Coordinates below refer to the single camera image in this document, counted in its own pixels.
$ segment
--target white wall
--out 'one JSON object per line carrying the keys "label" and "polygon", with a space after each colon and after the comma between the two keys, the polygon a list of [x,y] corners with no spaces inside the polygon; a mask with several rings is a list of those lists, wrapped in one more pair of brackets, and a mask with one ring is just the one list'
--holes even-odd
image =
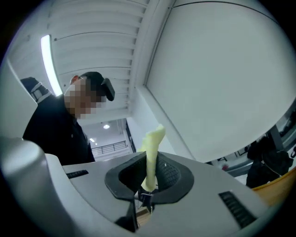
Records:
{"label": "white wall", "polygon": [[127,118],[127,122],[136,149],[141,147],[142,139],[147,132],[162,124],[166,128],[166,136],[159,146],[159,151],[193,159],[172,124],[144,86],[138,86],[135,90],[132,117]]}
{"label": "white wall", "polygon": [[[174,6],[179,6],[182,4],[187,4],[187,3],[192,3],[192,2],[202,2],[202,1],[204,1],[204,0],[198,0],[198,1],[196,1],[196,0],[176,0],[174,3]],[[273,15],[258,0],[227,0],[225,2],[233,3],[233,4],[240,4],[240,5],[249,7],[251,9],[261,12],[264,15],[275,20]]]}
{"label": "white wall", "polygon": [[208,162],[276,124],[295,99],[295,68],[289,39],[267,16],[195,3],[171,11],[147,87],[194,157]]}

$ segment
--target pale yellow cloth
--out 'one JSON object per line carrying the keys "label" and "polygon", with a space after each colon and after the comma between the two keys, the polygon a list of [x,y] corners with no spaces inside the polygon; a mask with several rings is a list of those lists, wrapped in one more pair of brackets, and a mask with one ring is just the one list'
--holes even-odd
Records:
{"label": "pale yellow cloth", "polygon": [[163,137],[166,134],[166,129],[164,126],[159,125],[155,131],[146,133],[143,139],[142,147],[138,151],[146,151],[147,156],[147,176],[142,183],[142,187],[148,191],[152,192],[155,190],[155,168],[156,168],[156,158],[159,144],[161,143]]}

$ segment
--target man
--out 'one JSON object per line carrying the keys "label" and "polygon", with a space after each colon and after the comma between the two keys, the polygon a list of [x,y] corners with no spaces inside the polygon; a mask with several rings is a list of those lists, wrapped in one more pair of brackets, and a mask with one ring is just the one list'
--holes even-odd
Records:
{"label": "man", "polygon": [[77,123],[91,108],[101,107],[107,97],[114,100],[109,79],[98,72],[74,76],[65,94],[55,97],[35,78],[21,82],[38,103],[23,136],[53,154],[61,165],[94,162],[90,142]]}

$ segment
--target ceiling light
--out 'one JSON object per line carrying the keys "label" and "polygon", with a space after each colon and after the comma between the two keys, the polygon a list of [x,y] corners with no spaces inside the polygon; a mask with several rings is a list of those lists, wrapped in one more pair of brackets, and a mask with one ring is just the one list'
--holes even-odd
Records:
{"label": "ceiling light", "polygon": [[41,38],[41,51],[45,67],[45,71],[50,82],[50,85],[55,93],[55,96],[62,94],[60,84],[56,77],[54,65],[52,63],[51,49],[50,49],[50,35]]}

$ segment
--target black slot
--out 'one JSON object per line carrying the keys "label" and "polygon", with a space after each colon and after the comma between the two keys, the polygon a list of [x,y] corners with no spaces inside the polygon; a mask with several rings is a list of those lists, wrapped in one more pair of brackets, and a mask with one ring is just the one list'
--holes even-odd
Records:
{"label": "black slot", "polygon": [[76,177],[83,176],[86,174],[88,174],[88,171],[86,169],[83,169],[83,170],[75,171],[72,173],[68,173],[66,175],[68,176],[69,179],[72,179],[72,178],[76,178]]}
{"label": "black slot", "polygon": [[241,228],[246,227],[256,220],[232,192],[219,193],[219,196]]}

